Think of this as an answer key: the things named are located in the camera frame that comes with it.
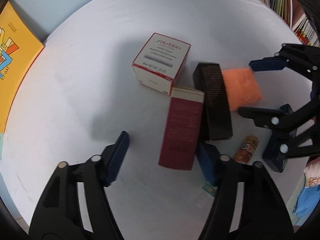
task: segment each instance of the snack can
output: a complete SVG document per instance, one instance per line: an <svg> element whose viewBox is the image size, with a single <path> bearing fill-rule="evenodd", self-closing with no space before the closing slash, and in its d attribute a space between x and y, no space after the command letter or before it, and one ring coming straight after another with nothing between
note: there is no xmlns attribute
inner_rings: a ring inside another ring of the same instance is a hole
<svg viewBox="0 0 320 240"><path fill-rule="evenodd" d="M248 164L258 144L259 140L257 137L255 137L254 135L246 136L241 148L237 150L233 159L237 163Z"/></svg>

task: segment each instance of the white tabletop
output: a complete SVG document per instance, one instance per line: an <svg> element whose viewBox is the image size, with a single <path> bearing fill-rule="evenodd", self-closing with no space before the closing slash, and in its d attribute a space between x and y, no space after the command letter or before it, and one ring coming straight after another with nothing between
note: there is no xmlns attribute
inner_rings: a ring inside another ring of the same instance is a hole
<svg viewBox="0 0 320 240"><path fill-rule="evenodd" d="M131 144L107 189L124 238L198 238L209 211L196 203L205 183L199 164L192 171L158 166L170 98L139 84L131 67L153 32L191 44L178 80L189 87L199 61L243 68L272 56L283 42L299 42L258 0L93 0L83 6L49 36L9 115L0 169L27 223L58 162L84 162L126 130ZM263 95L256 106L290 103L296 110L309 101L310 82L289 69L255 77ZM270 131L237 113L232 122L234 136L216 144L220 152L233 156L253 134L260 144L252 162L261 159ZM289 160L282 174L270 172L285 202L305 163Z"/></svg>

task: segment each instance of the orange cloth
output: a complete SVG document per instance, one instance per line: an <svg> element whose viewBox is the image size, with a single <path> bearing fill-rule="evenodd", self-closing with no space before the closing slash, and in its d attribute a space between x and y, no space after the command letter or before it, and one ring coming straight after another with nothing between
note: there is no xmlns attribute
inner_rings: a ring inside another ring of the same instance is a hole
<svg viewBox="0 0 320 240"><path fill-rule="evenodd" d="M252 104L262 98L259 86L249 68L222 71L230 111Z"/></svg>

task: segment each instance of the small sticker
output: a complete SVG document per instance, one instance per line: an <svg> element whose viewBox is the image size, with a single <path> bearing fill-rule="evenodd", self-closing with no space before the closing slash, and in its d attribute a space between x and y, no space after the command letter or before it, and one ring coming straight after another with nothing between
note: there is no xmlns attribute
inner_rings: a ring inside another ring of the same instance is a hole
<svg viewBox="0 0 320 240"><path fill-rule="evenodd" d="M217 195L217 187L214 187L209 183L204 184L202 189L213 197Z"/></svg>

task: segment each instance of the book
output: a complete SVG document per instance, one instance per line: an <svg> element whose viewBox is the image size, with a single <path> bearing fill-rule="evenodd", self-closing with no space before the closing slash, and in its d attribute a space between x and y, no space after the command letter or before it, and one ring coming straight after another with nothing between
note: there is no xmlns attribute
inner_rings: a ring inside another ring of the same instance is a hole
<svg viewBox="0 0 320 240"><path fill-rule="evenodd" d="M174 87L164 131L159 165L191 170L196 154L204 93Z"/></svg>
<svg viewBox="0 0 320 240"><path fill-rule="evenodd" d="M306 15L303 14L300 20L292 28L297 38L304 45L320 47L320 41Z"/></svg>
<svg viewBox="0 0 320 240"><path fill-rule="evenodd" d="M8 2L0 14L0 147L14 97L43 48Z"/></svg>
<svg viewBox="0 0 320 240"><path fill-rule="evenodd" d="M284 19L284 0L281 0L281 8L280 8L280 16L282 19Z"/></svg>
<svg viewBox="0 0 320 240"><path fill-rule="evenodd" d="M289 25L289 0L284 0L283 19Z"/></svg>
<svg viewBox="0 0 320 240"><path fill-rule="evenodd" d="M290 28L292 28L292 0L289 0L288 1L288 17L289 17L289 20L288 20L288 25Z"/></svg>

